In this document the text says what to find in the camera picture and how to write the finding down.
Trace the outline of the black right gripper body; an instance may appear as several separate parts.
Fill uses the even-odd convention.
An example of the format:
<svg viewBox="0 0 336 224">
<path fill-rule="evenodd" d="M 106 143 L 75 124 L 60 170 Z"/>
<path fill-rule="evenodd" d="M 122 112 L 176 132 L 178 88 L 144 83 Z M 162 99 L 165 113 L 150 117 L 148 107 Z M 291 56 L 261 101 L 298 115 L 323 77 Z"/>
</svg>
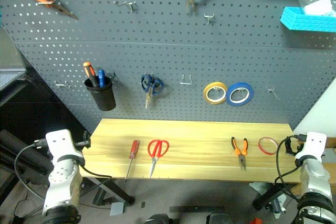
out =
<svg viewBox="0 0 336 224">
<path fill-rule="evenodd" d="M 301 152 L 301 141 L 291 140 L 289 155 L 295 156 L 299 152 Z"/>
</svg>

